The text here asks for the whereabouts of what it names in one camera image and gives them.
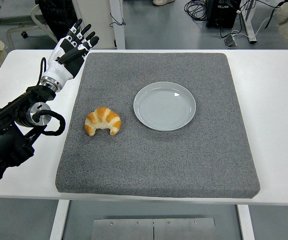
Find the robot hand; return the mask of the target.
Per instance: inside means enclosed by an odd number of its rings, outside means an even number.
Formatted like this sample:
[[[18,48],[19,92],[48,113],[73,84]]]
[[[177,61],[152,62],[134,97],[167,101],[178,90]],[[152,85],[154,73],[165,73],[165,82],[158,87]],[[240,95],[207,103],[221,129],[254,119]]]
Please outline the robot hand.
[[[89,35],[88,24],[81,28],[82,19],[78,19],[61,38],[48,60],[48,68],[41,76],[40,83],[49,85],[59,92],[68,80],[72,80],[81,69],[90,50],[98,43],[99,37],[95,32]]]

